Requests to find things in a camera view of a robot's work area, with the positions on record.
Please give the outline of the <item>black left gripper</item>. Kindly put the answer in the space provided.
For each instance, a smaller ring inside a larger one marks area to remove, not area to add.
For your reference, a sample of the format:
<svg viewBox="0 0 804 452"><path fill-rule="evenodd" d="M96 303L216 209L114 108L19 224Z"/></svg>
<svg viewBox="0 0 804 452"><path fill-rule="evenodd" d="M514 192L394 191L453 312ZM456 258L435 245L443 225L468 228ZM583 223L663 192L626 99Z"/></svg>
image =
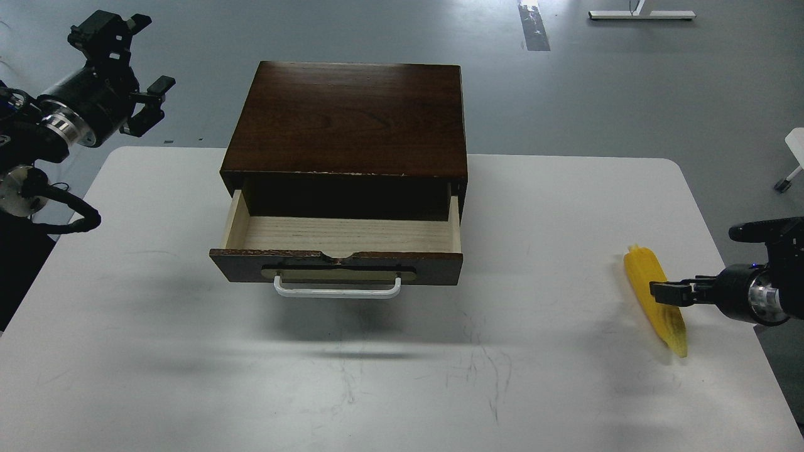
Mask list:
<svg viewBox="0 0 804 452"><path fill-rule="evenodd" d="M87 62L38 96L42 124L67 146L98 147L112 134L143 137L165 117L166 93L176 84L161 75L145 92L130 68L132 38L152 23L144 14L124 19L98 9L72 26L68 43ZM135 115L133 106L143 108Z"/></svg>

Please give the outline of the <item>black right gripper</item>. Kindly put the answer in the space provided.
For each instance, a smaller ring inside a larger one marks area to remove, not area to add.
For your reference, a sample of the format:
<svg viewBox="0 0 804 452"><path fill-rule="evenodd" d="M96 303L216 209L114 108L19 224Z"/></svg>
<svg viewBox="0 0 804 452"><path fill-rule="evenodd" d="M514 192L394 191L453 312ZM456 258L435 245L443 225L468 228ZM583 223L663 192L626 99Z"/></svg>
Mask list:
<svg viewBox="0 0 804 452"><path fill-rule="evenodd" d="M717 278L651 281L656 303L676 307L716 305L732 320L768 325L768 283L764 264L732 264Z"/></svg>

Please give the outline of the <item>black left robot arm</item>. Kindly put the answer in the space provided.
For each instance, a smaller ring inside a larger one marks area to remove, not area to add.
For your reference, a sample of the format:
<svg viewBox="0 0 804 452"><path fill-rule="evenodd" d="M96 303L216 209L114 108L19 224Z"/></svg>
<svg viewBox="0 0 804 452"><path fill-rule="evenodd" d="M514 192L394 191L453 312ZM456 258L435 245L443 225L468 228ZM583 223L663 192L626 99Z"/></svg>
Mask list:
<svg viewBox="0 0 804 452"><path fill-rule="evenodd" d="M163 75L146 90L131 68L130 46L152 22L98 9L68 35L84 66L43 94L2 85L2 329L43 268L56 235L83 234L101 224L97 209L58 188L38 161L62 163L70 148L97 148L115 132L141 137L165 117L175 80Z"/></svg>

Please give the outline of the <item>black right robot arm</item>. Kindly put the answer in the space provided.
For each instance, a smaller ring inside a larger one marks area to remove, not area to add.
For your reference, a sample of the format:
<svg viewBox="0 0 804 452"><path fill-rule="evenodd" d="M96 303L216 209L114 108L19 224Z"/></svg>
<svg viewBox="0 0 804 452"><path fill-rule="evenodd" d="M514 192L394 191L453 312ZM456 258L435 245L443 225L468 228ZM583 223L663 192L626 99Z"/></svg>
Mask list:
<svg viewBox="0 0 804 452"><path fill-rule="evenodd" d="M714 305L728 318L766 327L803 318L803 218L736 224L735 242L762 243L765 264L732 264L716 276L652 280L649 294L663 305Z"/></svg>

